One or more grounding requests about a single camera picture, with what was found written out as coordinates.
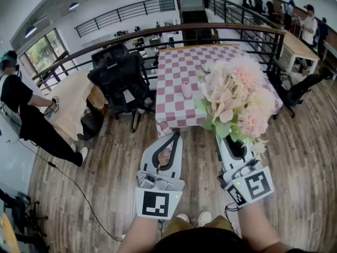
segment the pink and white checkered tablecloth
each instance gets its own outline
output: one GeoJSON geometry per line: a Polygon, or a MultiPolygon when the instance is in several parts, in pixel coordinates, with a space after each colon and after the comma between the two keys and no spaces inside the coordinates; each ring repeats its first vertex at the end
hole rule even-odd
{"type": "MultiPolygon", "coordinates": [[[[238,45],[204,46],[180,50],[164,51],[159,54],[158,82],[156,97],[156,127],[158,137],[172,132],[173,128],[201,125],[206,120],[206,113],[197,109],[194,101],[204,98],[197,87],[196,71],[202,70],[202,64],[207,61],[217,61],[238,55],[246,55],[246,51],[238,45]],[[192,97],[184,98],[182,83],[189,82],[192,86],[192,97]]],[[[275,96],[276,112],[283,102],[274,87],[263,73],[263,86],[275,96]]]]}

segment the ceiling light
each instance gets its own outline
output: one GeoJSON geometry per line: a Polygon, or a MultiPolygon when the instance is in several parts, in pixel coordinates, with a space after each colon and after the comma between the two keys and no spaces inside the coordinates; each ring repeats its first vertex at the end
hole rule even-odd
{"type": "Polygon", "coordinates": [[[28,38],[31,34],[33,34],[35,32],[37,28],[33,25],[29,26],[26,30],[26,35],[25,38],[28,38]]]}
{"type": "Polygon", "coordinates": [[[73,4],[70,5],[69,10],[71,11],[72,9],[74,9],[77,6],[79,6],[79,3],[73,3],[73,4]]]}

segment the window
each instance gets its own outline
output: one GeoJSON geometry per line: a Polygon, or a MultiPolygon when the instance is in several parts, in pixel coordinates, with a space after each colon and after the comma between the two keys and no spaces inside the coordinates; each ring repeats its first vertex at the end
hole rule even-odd
{"type": "MultiPolygon", "coordinates": [[[[66,57],[68,57],[68,51],[65,49],[56,29],[53,29],[40,38],[19,59],[29,71],[31,77],[35,77],[53,63],[66,57]]],[[[34,82],[44,94],[48,94],[58,82],[78,70],[77,68],[72,69],[73,67],[75,67],[73,60],[67,61],[55,70],[46,72],[35,79],[34,82]]]]}

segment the white sneaker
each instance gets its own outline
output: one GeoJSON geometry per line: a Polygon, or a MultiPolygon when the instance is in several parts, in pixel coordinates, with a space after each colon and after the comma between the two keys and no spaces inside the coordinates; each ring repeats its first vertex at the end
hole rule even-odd
{"type": "Polygon", "coordinates": [[[187,223],[190,223],[189,217],[185,213],[180,213],[177,215],[177,217],[181,218],[182,220],[186,221],[187,223]]]}
{"type": "Polygon", "coordinates": [[[210,212],[201,212],[198,217],[198,227],[204,227],[207,223],[212,221],[212,215],[210,212]]]}
{"type": "Polygon", "coordinates": [[[76,145],[74,143],[70,144],[70,147],[73,149],[74,153],[76,153],[76,145]]]}
{"type": "Polygon", "coordinates": [[[82,154],[82,158],[83,158],[82,164],[83,164],[86,156],[88,155],[88,148],[87,147],[83,147],[82,150],[80,151],[80,153],[82,154]]]}

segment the staircase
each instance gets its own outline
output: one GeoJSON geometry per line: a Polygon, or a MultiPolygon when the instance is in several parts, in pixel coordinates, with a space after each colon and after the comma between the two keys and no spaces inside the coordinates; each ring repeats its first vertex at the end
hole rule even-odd
{"type": "MultiPolygon", "coordinates": [[[[205,11],[183,11],[184,23],[208,23],[207,15],[205,11]]],[[[202,38],[212,38],[212,32],[210,29],[201,30],[202,38]]],[[[196,30],[183,31],[183,40],[195,40],[196,30]]],[[[184,43],[185,46],[195,45],[195,42],[184,43]]]]}

